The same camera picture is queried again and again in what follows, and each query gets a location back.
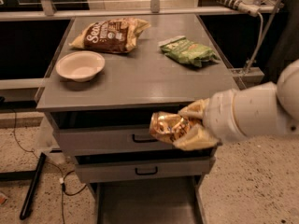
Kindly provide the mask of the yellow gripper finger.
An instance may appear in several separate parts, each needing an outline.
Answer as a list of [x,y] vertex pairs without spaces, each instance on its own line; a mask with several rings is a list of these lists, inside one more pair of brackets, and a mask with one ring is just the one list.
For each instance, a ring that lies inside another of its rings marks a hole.
[[202,119],[204,111],[209,104],[208,99],[200,99],[183,107],[179,110],[179,114],[185,118]]
[[176,140],[176,148],[190,151],[214,147],[219,139],[214,137],[204,126],[195,124],[185,135]]

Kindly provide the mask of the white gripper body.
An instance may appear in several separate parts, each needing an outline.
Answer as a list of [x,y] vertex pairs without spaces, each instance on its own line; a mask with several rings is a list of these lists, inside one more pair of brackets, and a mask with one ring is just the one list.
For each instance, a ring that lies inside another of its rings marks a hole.
[[243,141],[247,137],[238,127],[234,114],[237,90],[215,93],[204,111],[203,124],[222,143]]

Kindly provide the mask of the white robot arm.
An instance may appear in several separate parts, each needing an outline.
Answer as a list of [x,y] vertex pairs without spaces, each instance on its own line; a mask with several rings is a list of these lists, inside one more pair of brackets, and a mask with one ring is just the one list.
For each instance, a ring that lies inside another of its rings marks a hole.
[[298,133],[299,60],[289,64],[278,82],[267,82],[242,91],[215,93],[181,109],[182,117],[200,119],[174,142],[183,150],[213,147],[261,135]]

